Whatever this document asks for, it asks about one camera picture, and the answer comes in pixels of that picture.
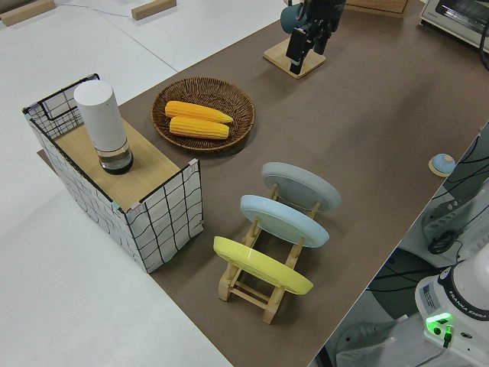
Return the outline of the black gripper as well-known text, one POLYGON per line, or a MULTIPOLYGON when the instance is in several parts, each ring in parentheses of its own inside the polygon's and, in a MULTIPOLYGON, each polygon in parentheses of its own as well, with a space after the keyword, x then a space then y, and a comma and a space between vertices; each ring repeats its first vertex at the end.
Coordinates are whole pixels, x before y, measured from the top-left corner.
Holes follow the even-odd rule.
MULTIPOLYGON (((305 0, 301 3, 300 19, 305 18, 307 24, 318 25, 318 33, 314 38, 313 51, 323 54, 329 39, 329 29, 336 31, 345 8, 345 0, 305 0)), ((304 27, 294 28, 287 48, 290 60, 290 72, 299 75, 303 61, 308 52, 308 34, 304 27)))

